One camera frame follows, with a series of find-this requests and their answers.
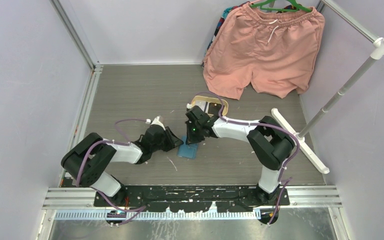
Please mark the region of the blue card holder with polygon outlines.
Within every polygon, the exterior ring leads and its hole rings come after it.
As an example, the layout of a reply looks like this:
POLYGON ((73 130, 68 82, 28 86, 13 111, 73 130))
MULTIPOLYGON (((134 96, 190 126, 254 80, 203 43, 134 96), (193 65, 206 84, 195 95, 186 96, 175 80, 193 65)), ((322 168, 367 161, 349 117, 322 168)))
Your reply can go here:
POLYGON ((177 156, 186 159, 195 159, 198 151, 198 144, 182 144, 177 151, 177 156))

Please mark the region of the white card with picture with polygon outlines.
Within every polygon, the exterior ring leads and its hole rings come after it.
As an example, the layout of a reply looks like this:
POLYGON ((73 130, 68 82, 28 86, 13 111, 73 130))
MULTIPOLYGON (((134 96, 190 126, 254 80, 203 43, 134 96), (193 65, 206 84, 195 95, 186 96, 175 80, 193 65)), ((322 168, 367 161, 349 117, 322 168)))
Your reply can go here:
POLYGON ((198 100, 195 102, 195 105, 200 107, 203 112, 208 113, 209 103, 207 101, 198 100))

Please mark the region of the black credit card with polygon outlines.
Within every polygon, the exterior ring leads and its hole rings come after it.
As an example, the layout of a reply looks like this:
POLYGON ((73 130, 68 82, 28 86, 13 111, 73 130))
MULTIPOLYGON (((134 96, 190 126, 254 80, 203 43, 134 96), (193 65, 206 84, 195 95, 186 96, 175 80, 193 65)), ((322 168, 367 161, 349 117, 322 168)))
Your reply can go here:
POLYGON ((211 102, 208 107, 209 115, 219 115, 219 111, 222 109, 222 105, 220 103, 211 102))

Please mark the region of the beige oval tray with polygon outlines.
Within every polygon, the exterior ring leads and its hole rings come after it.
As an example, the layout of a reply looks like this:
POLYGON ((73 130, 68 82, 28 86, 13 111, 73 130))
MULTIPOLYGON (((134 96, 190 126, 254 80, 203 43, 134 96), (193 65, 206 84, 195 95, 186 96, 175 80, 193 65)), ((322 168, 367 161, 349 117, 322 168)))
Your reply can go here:
POLYGON ((229 104, 224 99, 219 100, 216 97, 196 95, 192 98, 191 102, 186 105, 186 108, 189 110, 194 106, 200 107, 203 112, 212 117, 213 115, 219 115, 222 106, 223 110, 221 114, 225 116, 228 113, 229 104))

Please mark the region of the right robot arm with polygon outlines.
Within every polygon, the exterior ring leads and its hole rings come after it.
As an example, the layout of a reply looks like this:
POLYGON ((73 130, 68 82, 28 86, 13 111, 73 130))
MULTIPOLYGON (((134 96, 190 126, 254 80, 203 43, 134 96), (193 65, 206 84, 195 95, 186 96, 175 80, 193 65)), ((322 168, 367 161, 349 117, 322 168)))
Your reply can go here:
POLYGON ((284 162, 296 146, 291 135, 270 116, 260 120, 240 120, 210 116, 200 107, 193 106, 185 113, 187 117, 186 143, 198 144, 205 138, 229 138, 250 144, 262 164, 258 181, 257 198, 263 205, 271 205, 277 199, 277 188, 284 162))

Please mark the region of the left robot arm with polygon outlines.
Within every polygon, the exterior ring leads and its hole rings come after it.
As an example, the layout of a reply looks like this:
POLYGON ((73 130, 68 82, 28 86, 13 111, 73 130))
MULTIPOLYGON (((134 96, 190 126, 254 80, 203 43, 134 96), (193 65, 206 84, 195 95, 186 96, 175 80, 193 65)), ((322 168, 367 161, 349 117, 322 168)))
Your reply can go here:
POLYGON ((61 166, 74 177, 77 187, 96 189, 118 207, 125 202, 126 193, 122 183, 106 172, 110 163, 143 164, 153 153, 169 152, 183 143, 169 127, 158 124, 152 124, 138 140, 129 143, 104 139, 92 132, 63 156, 61 166))

